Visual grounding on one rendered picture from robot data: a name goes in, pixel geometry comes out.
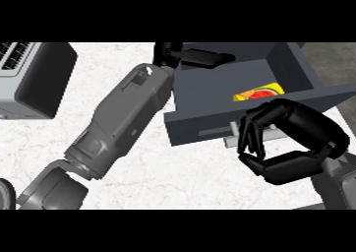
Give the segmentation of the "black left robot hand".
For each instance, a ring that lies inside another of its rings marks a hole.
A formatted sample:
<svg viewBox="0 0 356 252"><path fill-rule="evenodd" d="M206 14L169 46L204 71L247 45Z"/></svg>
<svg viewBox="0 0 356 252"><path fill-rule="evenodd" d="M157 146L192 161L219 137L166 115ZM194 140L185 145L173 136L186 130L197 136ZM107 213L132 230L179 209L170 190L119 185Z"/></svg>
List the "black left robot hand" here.
<svg viewBox="0 0 356 252"><path fill-rule="evenodd" d="M158 67L178 68L179 64L215 69L235 61L229 53L217 53L201 49L185 49L182 42L157 42L154 45L153 64Z"/></svg>

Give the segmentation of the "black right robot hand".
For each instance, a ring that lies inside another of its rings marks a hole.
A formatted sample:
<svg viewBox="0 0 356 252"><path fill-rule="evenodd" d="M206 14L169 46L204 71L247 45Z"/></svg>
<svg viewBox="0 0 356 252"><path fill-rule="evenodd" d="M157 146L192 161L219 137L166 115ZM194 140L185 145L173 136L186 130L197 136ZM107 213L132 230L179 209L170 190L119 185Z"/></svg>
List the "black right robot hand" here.
<svg viewBox="0 0 356 252"><path fill-rule="evenodd" d="M265 129L275 125L309 149L266 158ZM340 125L319 111L297 101L277 98L250 109L240 123L238 158L257 176L284 185L324 172L328 158L343 156L350 137Z"/></svg>

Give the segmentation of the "dark grey open drawer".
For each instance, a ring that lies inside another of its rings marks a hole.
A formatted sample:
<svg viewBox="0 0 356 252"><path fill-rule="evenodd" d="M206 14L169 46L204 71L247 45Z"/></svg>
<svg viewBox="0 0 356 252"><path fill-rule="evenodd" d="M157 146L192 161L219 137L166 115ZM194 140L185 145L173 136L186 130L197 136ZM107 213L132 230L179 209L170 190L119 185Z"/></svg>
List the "dark grey open drawer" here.
<svg viewBox="0 0 356 252"><path fill-rule="evenodd" d="M185 49L229 53L235 61L215 69L179 67L175 100L181 113L226 109L234 105L235 94L269 83L279 83L287 94L312 88L300 65L303 51L296 42L195 42L186 43Z"/></svg>

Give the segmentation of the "dark grey drawer front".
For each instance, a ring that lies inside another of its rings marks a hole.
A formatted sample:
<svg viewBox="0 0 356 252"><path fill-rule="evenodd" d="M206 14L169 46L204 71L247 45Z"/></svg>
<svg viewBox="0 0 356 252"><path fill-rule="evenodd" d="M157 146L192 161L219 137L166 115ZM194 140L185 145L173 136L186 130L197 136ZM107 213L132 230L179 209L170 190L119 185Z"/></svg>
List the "dark grey drawer front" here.
<svg viewBox="0 0 356 252"><path fill-rule="evenodd" d="M284 98L299 101L325 112L356 95L356 84L327 87L281 82ZM240 122L246 111L272 97L234 102L237 93L251 90L248 85L175 84L176 111L164 114L164 123L173 146L209 141L231 135L232 121Z"/></svg>

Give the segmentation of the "yellow fruit-print pack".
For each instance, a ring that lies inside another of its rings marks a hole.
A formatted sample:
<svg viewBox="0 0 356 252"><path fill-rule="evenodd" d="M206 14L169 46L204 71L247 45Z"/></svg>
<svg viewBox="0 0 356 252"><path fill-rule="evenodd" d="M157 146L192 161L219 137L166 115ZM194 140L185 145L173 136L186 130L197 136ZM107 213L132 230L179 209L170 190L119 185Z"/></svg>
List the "yellow fruit-print pack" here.
<svg viewBox="0 0 356 252"><path fill-rule="evenodd" d="M278 83L271 83L256 89L238 93L232 97L234 102L247 101L257 98L265 98L269 96L282 95L285 93L282 86Z"/></svg>

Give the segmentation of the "grey toaster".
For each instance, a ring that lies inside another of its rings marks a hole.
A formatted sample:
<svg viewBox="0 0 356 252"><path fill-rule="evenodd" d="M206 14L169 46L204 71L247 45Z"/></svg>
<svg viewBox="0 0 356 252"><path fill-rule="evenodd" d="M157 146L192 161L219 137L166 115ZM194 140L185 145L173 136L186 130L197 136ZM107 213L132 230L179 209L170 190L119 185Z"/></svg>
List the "grey toaster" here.
<svg viewBox="0 0 356 252"><path fill-rule="evenodd" d="M0 42L0 119L52 119L77 52L68 42Z"/></svg>

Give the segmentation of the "dark grey round object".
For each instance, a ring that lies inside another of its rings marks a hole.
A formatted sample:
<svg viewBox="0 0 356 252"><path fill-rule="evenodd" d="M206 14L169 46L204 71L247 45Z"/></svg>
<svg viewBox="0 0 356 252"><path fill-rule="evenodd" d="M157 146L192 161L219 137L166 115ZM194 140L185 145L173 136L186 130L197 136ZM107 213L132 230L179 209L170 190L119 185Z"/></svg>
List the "dark grey round object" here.
<svg viewBox="0 0 356 252"><path fill-rule="evenodd" d="M12 183L0 178L0 210L17 209L17 191Z"/></svg>

